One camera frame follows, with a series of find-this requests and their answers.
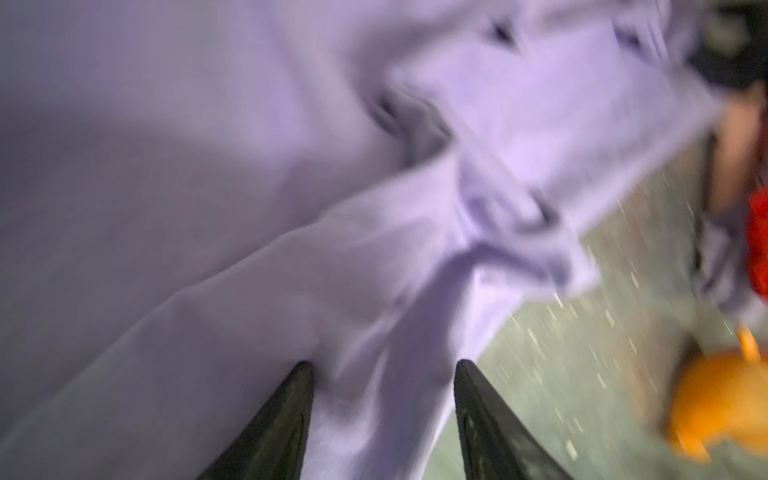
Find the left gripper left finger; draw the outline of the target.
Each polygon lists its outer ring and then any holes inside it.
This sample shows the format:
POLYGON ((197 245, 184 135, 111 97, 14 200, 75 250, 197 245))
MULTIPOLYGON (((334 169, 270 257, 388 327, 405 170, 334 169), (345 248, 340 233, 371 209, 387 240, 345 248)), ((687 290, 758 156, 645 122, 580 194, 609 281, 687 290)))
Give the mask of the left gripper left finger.
POLYGON ((297 480, 307 446, 314 372, 302 361, 234 442, 201 474, 202 480, 297 480))

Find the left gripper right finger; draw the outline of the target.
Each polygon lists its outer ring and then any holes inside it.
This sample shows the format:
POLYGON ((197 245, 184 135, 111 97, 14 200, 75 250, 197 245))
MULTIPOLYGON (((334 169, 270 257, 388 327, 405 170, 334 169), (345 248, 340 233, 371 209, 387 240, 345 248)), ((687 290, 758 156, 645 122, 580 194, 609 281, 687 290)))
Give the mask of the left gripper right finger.
POLYGON ((467 359, 455 369, 454 398, 465 476, 472 480, 571 480, 467 359))

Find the purple t-shirt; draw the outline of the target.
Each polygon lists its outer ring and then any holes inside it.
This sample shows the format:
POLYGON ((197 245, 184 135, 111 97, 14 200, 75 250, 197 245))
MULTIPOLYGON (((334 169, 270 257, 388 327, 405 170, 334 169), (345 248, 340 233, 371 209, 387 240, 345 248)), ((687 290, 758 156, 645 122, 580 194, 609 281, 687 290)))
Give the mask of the purple t-shirt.
POLYGON ((192 479, 299 362, 415 479, 455 363, 709 123, 697 1, 5 1, 1 475, 192 479))

